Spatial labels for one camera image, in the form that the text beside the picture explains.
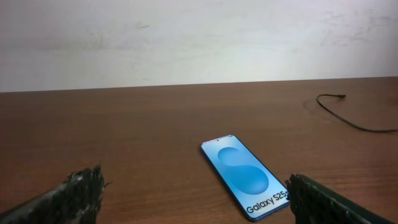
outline smartphone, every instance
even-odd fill
[[[201,149],[249,221],[290,205],[284,185],[237,137],[207,141]]]

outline wooden table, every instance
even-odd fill
[[[101,164],[98,223],[247,223],[200,154],[234,134],[280,180],[306,174],[398,222],[398,77],[0,94],[0,210]],[[294,223],[288,208],[261,223]]]

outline cable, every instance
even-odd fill
[[[346,124],[348,124],[348,125],[350,125],[350,126],[356,128],[356,129],[359,129],[359,130],[362,130],[362,131],[369,131],[369,132],[372,132],[372,133],[392,133],[392,132],[398,132],[398,129],[373,130],[373,129],[368,129],[368,128],[362,128],[362,127],[360,127],[360,126],[358,126],[358,125],[356,125],[356,124],[353,124],[353,123],[347,121],[346,119],[342,118],[341,116],[338,116],[337,114],[335,114],[334,112],[332,112],[331,110],[329,110],[328,108],[326,108],[326,106],[323,106],[323,105],[319,102],[319,97],[321,97],[321,96],[334,96],[334,97],[338,97],[338,98],[340,98],[340,99],[343,99],[344,97],[346,97],[346,95],[321,94],[321,95],[319,95],[319,96],[317,97],[317,103],[318,103],[323,109],[325,109],[327,112],[331,113],[331,114],[332,114],[333,116],[335,116],[336,118],[342,120],[344,123],[346,123]]]

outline wall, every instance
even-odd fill
[[[0,91],[398,75],[395,0],[2,0]]]

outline blue wallpaper graphic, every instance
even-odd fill
[[[241,151],[234,147],[225,147],[218,152],[218,159],[226,166],[226,177],[240,191],[257,195],[265,192],[268,188],[266,174],[257,167],[250,165],[239,165],[239,159],[244,156]]]
[[[275,198],[286,191],[285,187],[235,136],[206,142],[202,149],[250,217],[259,217],[289,202],[285,197]]]

